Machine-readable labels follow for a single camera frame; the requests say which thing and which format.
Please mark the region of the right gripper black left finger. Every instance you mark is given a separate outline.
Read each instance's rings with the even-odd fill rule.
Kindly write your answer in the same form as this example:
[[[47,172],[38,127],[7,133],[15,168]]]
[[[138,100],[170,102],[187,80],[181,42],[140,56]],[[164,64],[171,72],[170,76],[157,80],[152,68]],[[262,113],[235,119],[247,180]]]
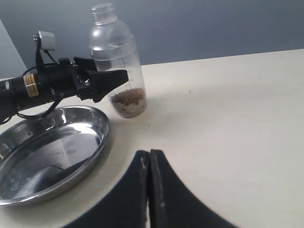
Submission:
[[[137,151],[123,177],[89,211],[66,228],[146,227],[149,153]]]

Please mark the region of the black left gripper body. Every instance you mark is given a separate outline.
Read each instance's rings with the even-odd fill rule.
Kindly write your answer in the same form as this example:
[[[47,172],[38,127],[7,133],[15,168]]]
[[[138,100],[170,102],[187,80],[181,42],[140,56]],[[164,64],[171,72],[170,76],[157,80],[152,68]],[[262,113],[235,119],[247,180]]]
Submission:
[[[39,97],[45,101],[55,101],[77,96],[81,100],[91,99],[88,70],[82,71],[68,58],[61,58],[58,63],[45,64],[36,61]]]

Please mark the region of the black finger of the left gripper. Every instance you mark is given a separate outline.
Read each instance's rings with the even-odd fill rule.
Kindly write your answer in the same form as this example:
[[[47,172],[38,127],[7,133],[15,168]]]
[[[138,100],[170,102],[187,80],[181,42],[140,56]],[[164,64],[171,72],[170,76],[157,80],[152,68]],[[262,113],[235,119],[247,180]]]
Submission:
[[[73,57],[77,68],[82,71],[97,71],[95,61],[92,58]]]
[[[107,94],[129,81],[126,70],[88,71],[89,84],[94,103],[100,102]]]

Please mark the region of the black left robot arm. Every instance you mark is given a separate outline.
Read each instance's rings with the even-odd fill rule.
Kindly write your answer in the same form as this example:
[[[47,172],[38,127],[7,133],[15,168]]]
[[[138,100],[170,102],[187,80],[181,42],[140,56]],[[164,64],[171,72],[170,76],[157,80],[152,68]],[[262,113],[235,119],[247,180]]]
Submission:
[[[0,123],[13,116],[38,120],[50,115],[66,98],[100,102],[111,91],[128,82],[124,69],[98,71],[93,59],[75,57],[41,64],[33,74],[1,81]]]

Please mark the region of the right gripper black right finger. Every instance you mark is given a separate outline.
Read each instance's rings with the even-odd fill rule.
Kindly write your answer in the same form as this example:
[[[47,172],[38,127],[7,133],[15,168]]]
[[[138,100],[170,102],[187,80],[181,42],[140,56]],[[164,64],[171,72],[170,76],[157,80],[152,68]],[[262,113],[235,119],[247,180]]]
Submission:
[[[181,181],[164,152],[150,151],[149,215],[152,228],[235,228]]]

